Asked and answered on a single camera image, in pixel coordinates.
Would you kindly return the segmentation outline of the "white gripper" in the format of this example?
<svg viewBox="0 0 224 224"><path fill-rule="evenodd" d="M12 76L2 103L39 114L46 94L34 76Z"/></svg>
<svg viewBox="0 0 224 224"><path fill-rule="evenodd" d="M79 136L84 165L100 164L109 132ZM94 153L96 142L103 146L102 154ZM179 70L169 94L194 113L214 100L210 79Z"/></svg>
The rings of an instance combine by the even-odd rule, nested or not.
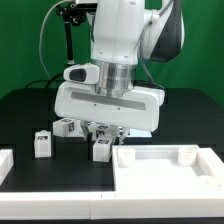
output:
<svg viewBox="0 0 224 224"><path fill-rule="evenodd" d="M149 132L158 128L159 107L164 98L163 90L139 86L124 93L122 98L111 98L96 94L94 85L66 81L58 89L55 113L81 120L85 141L91 134L89 122L124 127L118 138L122 144L130 133L129 128Z"/></svg>

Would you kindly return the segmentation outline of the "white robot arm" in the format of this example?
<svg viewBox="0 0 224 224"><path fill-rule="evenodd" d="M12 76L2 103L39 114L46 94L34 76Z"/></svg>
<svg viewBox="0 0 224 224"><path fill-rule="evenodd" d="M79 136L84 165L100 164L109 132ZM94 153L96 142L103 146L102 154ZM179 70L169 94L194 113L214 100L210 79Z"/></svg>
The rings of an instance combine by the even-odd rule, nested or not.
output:
<svg viewBox="0 0 224 224"><path fill-rule="evenodd" d="M64 70L58 89L54 124L60 137L87 137L88 124L126 131L157 129L165 91L152 79L134 82L138 64L167 62L184 43L181 0L162 0L158 10L145 8L145 0L75 0L91 4L91 61Z"/></svg>

